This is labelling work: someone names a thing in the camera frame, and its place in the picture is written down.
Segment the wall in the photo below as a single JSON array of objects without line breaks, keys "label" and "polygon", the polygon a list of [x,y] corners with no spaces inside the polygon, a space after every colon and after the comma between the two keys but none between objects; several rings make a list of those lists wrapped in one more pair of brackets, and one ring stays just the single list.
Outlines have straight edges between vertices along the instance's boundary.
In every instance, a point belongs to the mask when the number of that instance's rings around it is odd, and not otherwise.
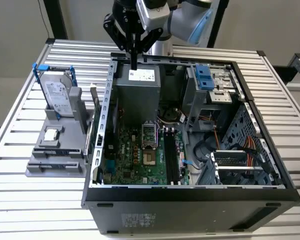
[{"label": "wall", "polygon": [[[40,3],[53,37],[43,0]],[[26,77],[47,37],[37,0],[0,0],[0,77]]]},{"label": "wall", "polygon": [[274,65],[300,53],[300,0],[230,0],[215,48],[264,50]]}]

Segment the ram slot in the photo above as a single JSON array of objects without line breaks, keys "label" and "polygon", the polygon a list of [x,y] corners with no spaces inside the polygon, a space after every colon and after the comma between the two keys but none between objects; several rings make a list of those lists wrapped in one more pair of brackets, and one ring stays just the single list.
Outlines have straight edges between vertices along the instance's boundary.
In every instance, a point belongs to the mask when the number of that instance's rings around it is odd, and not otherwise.
[{"label": "ram slot", "polygon": [[174,132],[165,131],[163,134],[166,178],[168,184],[174,185],[179,181],[177,150]]}]

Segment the blue latch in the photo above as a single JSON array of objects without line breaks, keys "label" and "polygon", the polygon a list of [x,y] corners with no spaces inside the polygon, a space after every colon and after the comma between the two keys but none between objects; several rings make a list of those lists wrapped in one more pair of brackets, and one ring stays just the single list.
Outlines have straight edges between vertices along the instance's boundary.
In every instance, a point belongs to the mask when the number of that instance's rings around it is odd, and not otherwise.
[{"label": "blue latch", "polygon": [[40,65],[38,66],[38,70],[39,70],[39,71],[48,71],[49,68],[50,68],[50,66],[47,65],[47,64],[40,64]]},{"label": "blue latch", "polygon": [[207,65],[195,65],[195,77],[201,90],[213,90],[215,88],[214,80],[211,77],[210,69]]}]

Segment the blue drive bracket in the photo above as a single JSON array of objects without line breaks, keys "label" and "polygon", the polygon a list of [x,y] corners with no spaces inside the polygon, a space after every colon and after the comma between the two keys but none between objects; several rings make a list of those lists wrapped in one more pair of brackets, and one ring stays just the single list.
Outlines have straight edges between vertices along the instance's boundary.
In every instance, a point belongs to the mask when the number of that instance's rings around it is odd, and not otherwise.
[{"label": "blue drive bracket", "polygon": [[196,64],[195,65],[195,77],[198,83],[198,87],[201,90],[213,90],[215,83],[211,77],[210,69],[207,65]]},{"label": "blue drive bracket", "polygon": [[45,95],[45,91],[42,87],[42,84],[41,84],[41,81],[40,81],[40,77],[38,75],[38,70],[37,70],[37,63],[35,62],[34,64],[32,64],[32,72],[35,76],[35,79],[36,79],[36,82],[40,85],[40,88],[41,88],[41,91],[43,93],[43,96],[44,96],[44,99],[45,99],[45,102],[46,102],[46,106],[48,109],[50,109],[50,106],[49,106],[49,102],[48,102],[48,99],[47,99],[47,96]]},{"label": "blue drive bracket", "polygon": [[77,83],[77,79],[76,79],[76,71],[75,71],[74,66],[71,65],[69,70],[71,72],[71,77],[72,77],[72,86],[78,87],[78,83]]}]

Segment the silver metal panel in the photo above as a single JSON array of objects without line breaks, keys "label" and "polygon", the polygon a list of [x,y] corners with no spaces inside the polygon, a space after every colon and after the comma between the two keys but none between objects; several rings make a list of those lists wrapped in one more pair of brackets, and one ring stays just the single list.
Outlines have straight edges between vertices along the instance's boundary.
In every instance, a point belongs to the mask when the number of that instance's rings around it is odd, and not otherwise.
[{"label": "silver metal panel", "polygon": [[[90,83],[96,84],[102,100],[111,43],[56,40],[45,46],[37,61],[52,66],[73,65],[82,98],[93,107]],[[251,89],[263,119],[284,159],[297,188],[300,188],[300,112],[278,77],[255,51],[174,46],[183,58],[236,61]],[[285,104],[282,107],[270,103]],[[45,100],[32,73],[0,129],[0,239],[78,239],[101,237],[92,216],[81,209],[83,180],[80,178],[26,178],[26,165],[36,135],[43,125]],[[258,239],[300,240],[300,205],[253,233],[206,235],[152,234],[125,236],[138,239]]]},{"label": "silver metal panel", "polygon": [[300,137],[272,137],[277,147],[300,147]]},{"label": "silver metal panel", "polygon": [[300,126],[300,121],[272,121],[272,120],[264,120],[264,123],[268,125],[294,125]]}]

